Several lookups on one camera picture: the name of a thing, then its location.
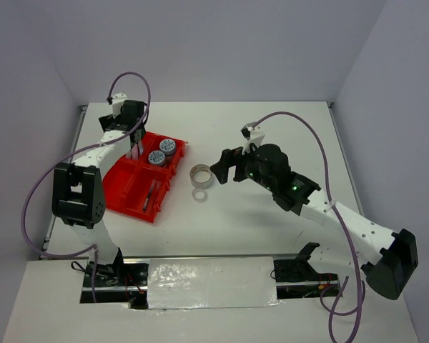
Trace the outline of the small clear tape roll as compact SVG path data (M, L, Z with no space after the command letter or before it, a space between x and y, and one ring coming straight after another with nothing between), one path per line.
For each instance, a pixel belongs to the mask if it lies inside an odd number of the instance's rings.
M192 198L198 203L203 203L207 200L207 193L204 189L196 188L192 191Z

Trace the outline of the blue capped highlighter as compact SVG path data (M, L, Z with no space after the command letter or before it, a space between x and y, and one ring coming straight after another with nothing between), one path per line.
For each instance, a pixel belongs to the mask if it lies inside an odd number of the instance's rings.
M141 156L141 155L143 154L143 152L144 152L144 146L143 146L143 143L140 141L140 142L137 144L137 146L138 146L139 155Z

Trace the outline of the blue white bottle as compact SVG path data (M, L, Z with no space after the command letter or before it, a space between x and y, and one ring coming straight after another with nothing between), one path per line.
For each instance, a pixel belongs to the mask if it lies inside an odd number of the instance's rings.
M164 167L167 163L167 157L161 150L153 150L149 153L147 161L152 166Z
M177 150L176 141L170 138L161 140L159 143L159 150L166 156L173 156Z

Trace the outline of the red pen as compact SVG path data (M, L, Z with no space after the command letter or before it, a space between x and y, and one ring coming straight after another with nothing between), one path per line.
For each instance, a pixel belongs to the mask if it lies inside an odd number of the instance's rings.
M147 195L144 199L144 203L142 206L142 211L145 213L149 204L149 200L151 199L152 193L154 191L154 188L156 186L157 181L155 179L152 180L150 187L149 187L149 191L147 192Z

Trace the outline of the large clear tape roll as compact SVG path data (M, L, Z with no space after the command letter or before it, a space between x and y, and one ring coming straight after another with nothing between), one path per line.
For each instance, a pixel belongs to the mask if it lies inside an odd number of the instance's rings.
M189 172L189 178L195 189L207 189L214 180L210 167L206 164L197 164Z

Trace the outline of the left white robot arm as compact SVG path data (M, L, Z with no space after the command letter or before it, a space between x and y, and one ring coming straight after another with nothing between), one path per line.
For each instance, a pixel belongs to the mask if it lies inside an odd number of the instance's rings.
M103 136L72 162L54 168L52 212L71 227L89 253L88 272L110 285L121 283L126 268L120 248L112 241L103 217L107 209L103 177L125 155L135 156L146 134L147 103L114 101L112 113L99 118Z

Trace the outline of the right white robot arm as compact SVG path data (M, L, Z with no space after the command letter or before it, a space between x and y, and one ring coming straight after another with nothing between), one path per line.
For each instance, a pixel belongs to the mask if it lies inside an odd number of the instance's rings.
M235 169L235 182L250 179L259 184L286 212L326 229L348 233L354 250L363 258L360 268L368 286L386 299L398 299L418 266L412 232L382 227L331 200L316 182L293 171L287 155L275 144L253 147L249 152L241 147L225 149L210 170L220 184L225 184L230 168Z

